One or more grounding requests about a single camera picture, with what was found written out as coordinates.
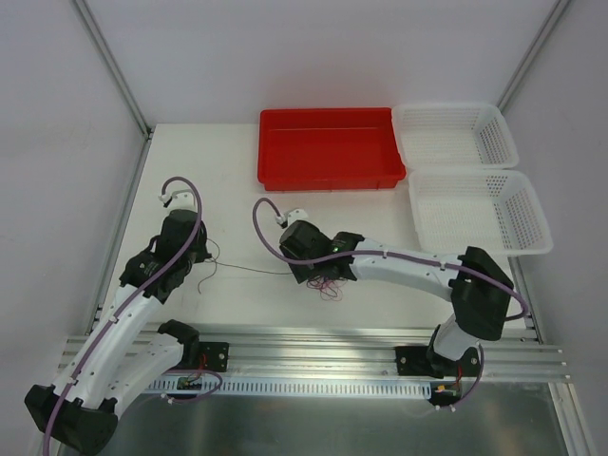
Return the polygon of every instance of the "white plastic basket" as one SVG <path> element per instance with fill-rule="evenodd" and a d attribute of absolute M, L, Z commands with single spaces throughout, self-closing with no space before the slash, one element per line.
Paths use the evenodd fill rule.
<path fill-rule="evenodd" d="M 530 180 L 512 170 L 416 170 L 409 199 L 421 247 L 454 254 L 467 246 L 492 255 L 545 254 L 553 248 Z"/>
<path fill-rule="evenodd" d="M 519 157 L 501 111 L 491 104 L 401 104 L 392 110 L 406 167 L 500 169 Z"/>

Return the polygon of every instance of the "tangled wire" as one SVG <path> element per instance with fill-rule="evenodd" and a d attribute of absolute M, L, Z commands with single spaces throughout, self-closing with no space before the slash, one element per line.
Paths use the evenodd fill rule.
<path fill-rule="evenodd" d="M 341 301 L 342 290 L 340 290 L 347 282 L 346 279 L 332 280 L 321 275 L 309 278 L 306 286 L 312 290 L 318 290 L 321 299 L 324 301 Z"/>

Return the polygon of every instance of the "white wall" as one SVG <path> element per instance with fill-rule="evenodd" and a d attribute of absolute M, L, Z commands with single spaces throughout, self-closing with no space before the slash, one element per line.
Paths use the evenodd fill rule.
<path fill-rule="evenodd" d="M 501 96 L 555 0 L 89 0 L 146 119 Z"/>
<path fill-rule="evenodd" d="M 89 315 L 142 138 L 67 0 L 0 6 L 0 442 Z"/>
<path fill-rule="evenodd" d="M 506 116 L 555 240 L 522 265 L 549 342 L 571 360 L 598 454 L 608 454 L 607 19 L 605 0 L 575 1 Z"/>

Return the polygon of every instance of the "metal floor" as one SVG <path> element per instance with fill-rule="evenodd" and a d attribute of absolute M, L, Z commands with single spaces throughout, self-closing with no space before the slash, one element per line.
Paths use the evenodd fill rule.
<path fill-rule="evenodd" d="M 456 412 L 420 400 L 151 397 L 134 403 L 103 456 L 567 455 L 542 384 L 484 383 Z"/>

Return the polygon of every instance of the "red plastic tray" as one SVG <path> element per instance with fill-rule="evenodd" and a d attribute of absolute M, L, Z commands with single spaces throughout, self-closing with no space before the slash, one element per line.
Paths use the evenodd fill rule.
<path fill-rule="evenodd" d="M 392 188 L 405 176 L 390 108 L 260 114 L 257 178 L 266 190 Z"/>

